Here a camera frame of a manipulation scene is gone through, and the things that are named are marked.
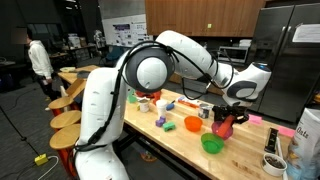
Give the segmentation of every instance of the green bowl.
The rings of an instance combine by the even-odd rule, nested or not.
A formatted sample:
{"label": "green bowl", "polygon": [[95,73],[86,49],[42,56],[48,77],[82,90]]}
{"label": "green bowl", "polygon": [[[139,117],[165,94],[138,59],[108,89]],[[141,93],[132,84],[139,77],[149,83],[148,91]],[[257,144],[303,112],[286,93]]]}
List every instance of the green bowl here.
{"label": "green bowl", "polygon": [[202,148],[210,154],[219,153],[223,146],[224,141],[218,135],[212,133],[205,133],[201,136]]}

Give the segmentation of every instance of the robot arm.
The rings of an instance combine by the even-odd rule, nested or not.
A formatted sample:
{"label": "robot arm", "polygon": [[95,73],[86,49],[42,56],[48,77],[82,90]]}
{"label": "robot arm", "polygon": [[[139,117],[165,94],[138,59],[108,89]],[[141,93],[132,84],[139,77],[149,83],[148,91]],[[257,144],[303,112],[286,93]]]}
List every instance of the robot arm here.
{"label": "robot arm", "polygon": [[155,42],[136,45],[122,55],[115,68],[96,69],[87,79],[74,155],[80,179],[128,179],[111,144],[122,133],[128,89],[157,92],[173,73],[189,79],[205,75],[223,87],[223,98],[230,106],[244,107],[257,98],[271,74],[264,65],[255,63],[237,72],[173,31],[163,32]]}

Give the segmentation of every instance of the stainless steel refrigerator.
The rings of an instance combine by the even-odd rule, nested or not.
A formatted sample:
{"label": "stainless steel refrigerator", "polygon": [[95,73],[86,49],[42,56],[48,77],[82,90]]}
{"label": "stainless steel refrigerator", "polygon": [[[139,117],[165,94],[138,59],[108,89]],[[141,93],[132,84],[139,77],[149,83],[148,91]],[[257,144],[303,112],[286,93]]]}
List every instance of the stainless steel refrigerator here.
{"label": "stainless steel refrigerator", "polygon": [[268,64],[272,76],[251,110],[290,122],[300,119],[320,73],[320,43],[293,38],[300,26],[310,24],[320,24],[320,3],[260,11],[247,63]]}

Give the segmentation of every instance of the person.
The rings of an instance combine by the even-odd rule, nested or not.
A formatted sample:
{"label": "person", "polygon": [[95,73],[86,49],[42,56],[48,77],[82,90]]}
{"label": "person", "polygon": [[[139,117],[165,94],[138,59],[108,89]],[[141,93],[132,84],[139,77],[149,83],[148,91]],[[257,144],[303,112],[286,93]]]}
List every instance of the person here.
{"label": "person", "polygon": [[58,92],[52,89],[53,68],[48,53],[41,41],[33,40],[33,33],[29,28],[27,28],[27,46],[29,46],[28,54],[35,73],[35,80],[39,83],[43,93],[54,101],[58,98]]}

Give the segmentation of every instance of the cabinet door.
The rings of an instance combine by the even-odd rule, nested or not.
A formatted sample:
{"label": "cabinet door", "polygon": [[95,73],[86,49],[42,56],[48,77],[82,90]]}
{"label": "cabinet door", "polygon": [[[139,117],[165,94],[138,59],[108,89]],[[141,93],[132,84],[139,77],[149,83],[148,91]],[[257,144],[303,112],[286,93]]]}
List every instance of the cabinet door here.
{"label": "cabinet door", "polygon": [[207,0],[179,0],[177,6],[177,32],[186,36],[201,36]]}
{"label": "cabinet door", "polygon": [[149,35],[159,35],[165,30],[176,31],[177,2],[175,0],[145,0]]}
{"label": "cabinet door", "polygon": [[265,6],[264,0],[243,0],[242,15],[239,26],[239,37],[253,37],[260,9]]}
{"label": "cabinet door", "polygon": [[243,0],[209,0],[204,24],[206,36],[237,36],[242,6]]}

